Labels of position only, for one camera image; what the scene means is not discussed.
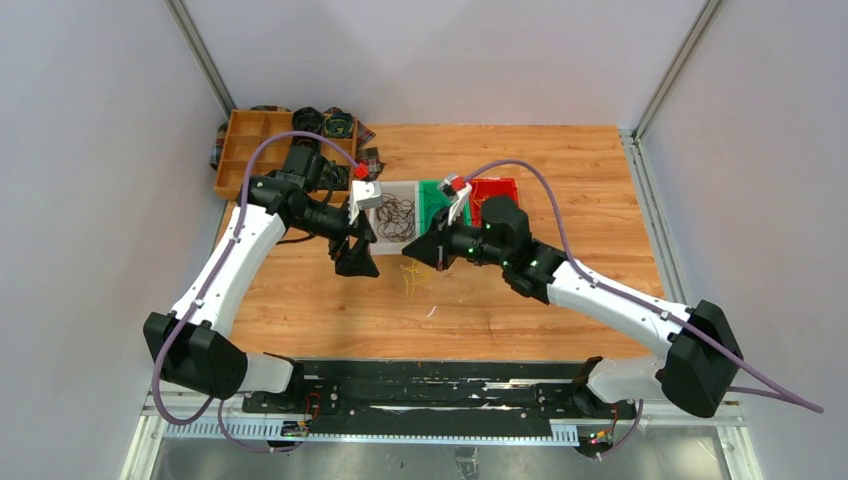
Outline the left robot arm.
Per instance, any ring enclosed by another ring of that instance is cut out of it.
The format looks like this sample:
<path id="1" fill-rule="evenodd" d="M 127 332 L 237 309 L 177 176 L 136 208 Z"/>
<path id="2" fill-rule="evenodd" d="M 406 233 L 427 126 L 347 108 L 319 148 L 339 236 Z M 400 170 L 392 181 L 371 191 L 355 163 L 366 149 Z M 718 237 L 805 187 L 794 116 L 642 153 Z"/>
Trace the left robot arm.
<path id="1" fill-rule="evenodd" d="M 198 278 L 170 312 L 150 314 L 143 326 L 156 387 L 169 382 L 221 400 L 268 392 L 283 413 L 304 405 L 307 389 L 295 361 L 248 354 L 229 336 L 248 287 L 290 228 L 327 239 L 336 274 L 378 277 L 366 212 L 379 205 L 380 186 L 354 180 L 341 205 L 319 201 L 311 194 L 326 163 L 314 150 L 292 147 L 281 168 L 243 183 L 240 203 Z"/>

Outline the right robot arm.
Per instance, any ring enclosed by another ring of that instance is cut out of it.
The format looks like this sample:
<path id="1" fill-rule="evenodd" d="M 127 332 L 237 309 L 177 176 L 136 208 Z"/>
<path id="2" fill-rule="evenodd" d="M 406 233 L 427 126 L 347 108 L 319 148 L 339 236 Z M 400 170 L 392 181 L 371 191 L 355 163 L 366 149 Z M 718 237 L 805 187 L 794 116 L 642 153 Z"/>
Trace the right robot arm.
<path id="1" fill-rule="evenodd" d="M 496 265 L 518 294 L 581 312 L 650 351 L 624 361 L 590 359 L 571 390 L 574 408 L 595 417 L 615 401 L 664 398 L 701 418 L 715 415 L 740 369 L 741 349 L 724 311 L 707 300 L 691 307 L 663 300 L 591 271 L 531 233 L 528 215 L 508 196 L 489 198 L 478 227 L 441 209 L 404 256 L 437 270 L 458 258 Z"/>

